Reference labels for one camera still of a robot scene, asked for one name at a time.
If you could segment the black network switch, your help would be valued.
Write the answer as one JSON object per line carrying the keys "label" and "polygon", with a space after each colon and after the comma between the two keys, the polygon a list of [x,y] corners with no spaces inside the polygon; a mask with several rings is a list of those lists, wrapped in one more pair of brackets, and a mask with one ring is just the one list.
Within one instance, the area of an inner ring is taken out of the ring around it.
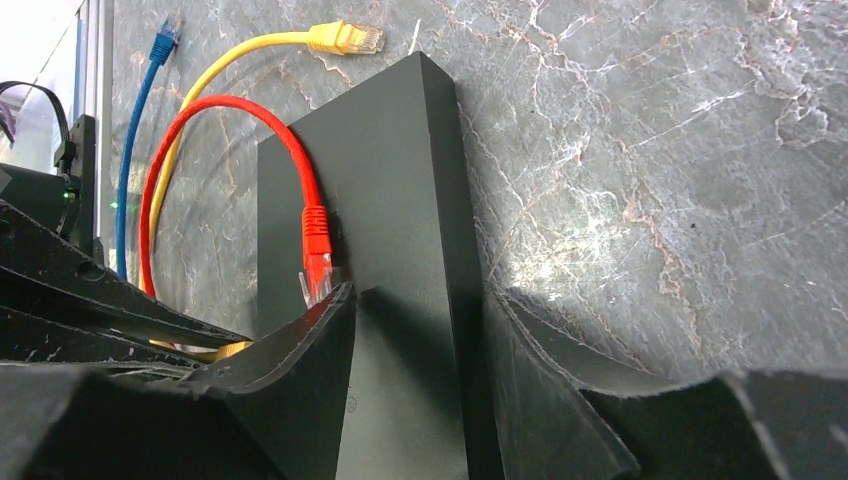
{"label": "black network switch", "polygon": [[250,409],[287,479],[499,479],[483,286],[451,77],[410,54],[296,121],[352,290],[307,309],[290,157],[258,147],[258,331],[284,379]]}

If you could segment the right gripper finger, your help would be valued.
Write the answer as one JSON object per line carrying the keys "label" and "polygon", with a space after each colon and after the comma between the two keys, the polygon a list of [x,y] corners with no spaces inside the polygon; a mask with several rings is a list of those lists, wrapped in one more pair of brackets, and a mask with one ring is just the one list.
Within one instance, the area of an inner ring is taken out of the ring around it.
{"label": "right gripper finger", "polygon": [[673,381],[618,362],[487,290],[495,419],[510,479],[843,479],[843,370]]}
{"label": "right gripper finger", "polygon": [[356,319],[352,285],[222,361],[1,370],[5,479],[331,479]]}

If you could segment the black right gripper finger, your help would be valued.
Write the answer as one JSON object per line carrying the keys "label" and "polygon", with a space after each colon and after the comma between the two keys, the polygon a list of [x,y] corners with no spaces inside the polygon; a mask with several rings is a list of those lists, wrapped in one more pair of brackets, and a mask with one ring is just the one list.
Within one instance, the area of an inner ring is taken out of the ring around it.
{"label": "black right gripper finger", "polygon": [[179,313],[1,203],[1,305],[73,327],[205,348],[244,335]]}
{"label": "black right gripper finger", "polygon": [[196,369],[201,362],[182,353],[128,339],[117,333],[79,329],[1,309],[1,359],[29,363],[162,364]]}

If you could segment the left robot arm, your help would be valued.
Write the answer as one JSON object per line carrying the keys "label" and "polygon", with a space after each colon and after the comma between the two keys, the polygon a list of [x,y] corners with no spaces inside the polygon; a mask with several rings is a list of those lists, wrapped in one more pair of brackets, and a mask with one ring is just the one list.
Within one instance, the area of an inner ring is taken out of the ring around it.
{"label": "left robot arm", "polygon": [[105,265],[93,236],[94,120],[71,125],[58,96],[39,90],[59,127],[58,170],[1,166],[2,351],[40,337],[206,348],[243,340],[177,312]]}

